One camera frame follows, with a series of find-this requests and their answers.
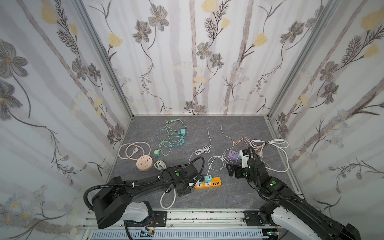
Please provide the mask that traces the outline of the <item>purple power strip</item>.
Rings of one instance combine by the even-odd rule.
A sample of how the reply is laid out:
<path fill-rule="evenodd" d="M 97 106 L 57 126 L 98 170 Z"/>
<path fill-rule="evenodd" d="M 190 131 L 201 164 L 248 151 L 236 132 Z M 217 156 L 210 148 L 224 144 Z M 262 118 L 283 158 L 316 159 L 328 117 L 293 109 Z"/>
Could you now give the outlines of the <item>purple power strip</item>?
<path fill-rule="evenodd" d="M 230 161 L 233 164 L 239 165 L 239 164 L 242 163 L 242 154 L 241 154 L 241 152 L 230 150 L 229 153 L 228 153 L 228 156 L 230 158 Z"/>

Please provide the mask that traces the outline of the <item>orange power strip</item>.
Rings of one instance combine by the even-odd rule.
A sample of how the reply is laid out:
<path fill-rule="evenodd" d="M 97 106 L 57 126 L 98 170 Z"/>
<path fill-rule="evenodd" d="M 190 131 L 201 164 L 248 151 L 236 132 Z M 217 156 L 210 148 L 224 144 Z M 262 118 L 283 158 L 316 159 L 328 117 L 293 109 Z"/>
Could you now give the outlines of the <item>orange power strip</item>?
<path fill-rule="evenodd" d="M 222 185 L 222 181 L 220 177 L 214 177 L 209 183 L 206 182 L 198 182 L 194 186 L 195 190 L 206 190 L 206 189 L 212 189 L 212 188 L 218 188 Z"/>

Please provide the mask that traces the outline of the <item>teal USB charger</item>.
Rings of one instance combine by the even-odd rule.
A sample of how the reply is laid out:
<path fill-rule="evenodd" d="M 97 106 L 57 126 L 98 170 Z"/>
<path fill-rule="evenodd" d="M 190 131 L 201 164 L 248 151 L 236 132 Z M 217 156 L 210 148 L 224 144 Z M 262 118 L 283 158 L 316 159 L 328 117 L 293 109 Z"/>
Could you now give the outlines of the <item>teal USB charger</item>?
<path fill-rule="evenodd" d="M 210 184 L 212 182 L 212 176 L 211 175 L 204 176 L 204 182 L 206 185 Z"/>
<path fill-rule="evenodd" d="M 178 132 L 179 136 L 183 137 L 187 134 L 187 130 L 186 129 L 180 129 L 180 131 Z"/>

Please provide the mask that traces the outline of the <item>light green USB charger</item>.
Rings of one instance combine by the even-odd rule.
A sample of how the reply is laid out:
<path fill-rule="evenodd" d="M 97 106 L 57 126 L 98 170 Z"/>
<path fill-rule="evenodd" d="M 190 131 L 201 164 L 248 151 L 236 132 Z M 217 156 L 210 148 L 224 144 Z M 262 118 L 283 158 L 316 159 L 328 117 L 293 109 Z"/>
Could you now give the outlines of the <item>light green USB charger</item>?
<path fill-rule="evenodd" d="M 160 150 L 159 149 L 154 150 L 154 152 L 153 152 L 154 159 L 158 159 L 159 156 L 160 156 Z"/>

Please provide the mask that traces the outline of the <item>round beige power strip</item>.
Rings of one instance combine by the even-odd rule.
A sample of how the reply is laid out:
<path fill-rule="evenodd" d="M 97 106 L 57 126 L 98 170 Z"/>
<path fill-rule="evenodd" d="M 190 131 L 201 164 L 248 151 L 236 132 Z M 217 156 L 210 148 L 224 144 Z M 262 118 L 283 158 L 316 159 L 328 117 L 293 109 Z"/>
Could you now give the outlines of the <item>round beige power strip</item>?
<path fill-rule="evenodd" d="M 143 155 L 136 161 L 136 166 L 139 171 L 141 172 L 147 172 L 149 171 L 154 165 L 154 161 L 151 156 Z"/>

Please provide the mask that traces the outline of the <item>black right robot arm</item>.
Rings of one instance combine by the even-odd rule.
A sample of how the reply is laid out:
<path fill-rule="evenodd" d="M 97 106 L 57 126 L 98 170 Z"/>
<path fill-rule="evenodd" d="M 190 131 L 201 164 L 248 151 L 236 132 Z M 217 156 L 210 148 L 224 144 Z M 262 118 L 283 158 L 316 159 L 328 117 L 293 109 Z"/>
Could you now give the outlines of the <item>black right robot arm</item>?
<path fill-rule="evenodd" d="M 282 180 L 269 175 L 265 163 L 252 147 L 241 165 L 227 164 L 231 177 L 246 179 L 265 204 L 257 219 L 264 226 L 277 225 L 302 240 L 359 240 L 359 230 L 326 216 L 299 197 Z"/>

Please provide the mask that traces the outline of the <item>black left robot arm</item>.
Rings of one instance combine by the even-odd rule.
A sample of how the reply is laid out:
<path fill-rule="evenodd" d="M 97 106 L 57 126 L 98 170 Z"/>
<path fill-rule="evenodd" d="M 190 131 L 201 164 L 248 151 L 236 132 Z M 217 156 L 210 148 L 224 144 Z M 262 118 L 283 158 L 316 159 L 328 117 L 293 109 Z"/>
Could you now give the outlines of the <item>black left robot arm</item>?
<path fill-rule="evenodd" d="M 204 166 L 205 159 L 197 157 L 187 164 L 161 170 L 155 177 L 126 181 L 115 177 L 107 184 L 87 189 L 83 200 L 95 213 L 98 228 L 105 229 L 117 223 L 129 204 L 139 197 L 161 191 L 167 194 L 172 190 L 178 197 L 190 194 L 201 178 Z"/>

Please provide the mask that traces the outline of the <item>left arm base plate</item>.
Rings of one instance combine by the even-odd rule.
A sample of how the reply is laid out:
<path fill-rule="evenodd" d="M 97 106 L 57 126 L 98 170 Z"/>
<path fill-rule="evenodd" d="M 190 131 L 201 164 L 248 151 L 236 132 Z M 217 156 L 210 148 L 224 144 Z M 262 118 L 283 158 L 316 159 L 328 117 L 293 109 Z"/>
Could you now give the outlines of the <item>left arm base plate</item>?
<path fill-rule="evenodd" d="M 154 211 L 141 222 L 124 221 L 125 227 L 165 227 L 167 223 L 167 211 Z"/>

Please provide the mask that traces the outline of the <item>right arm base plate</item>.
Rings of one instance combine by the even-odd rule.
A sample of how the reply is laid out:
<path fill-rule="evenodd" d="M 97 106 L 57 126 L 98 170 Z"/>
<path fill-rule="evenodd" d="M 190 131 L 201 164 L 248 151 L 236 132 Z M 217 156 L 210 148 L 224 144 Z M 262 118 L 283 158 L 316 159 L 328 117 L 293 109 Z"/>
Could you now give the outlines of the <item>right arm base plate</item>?
<path fill-rule="evenodd" d="M 277 227 L 271 216 L 260 214 L 259 210 L 244 211 L 243 222 L 247 227 Z"/>

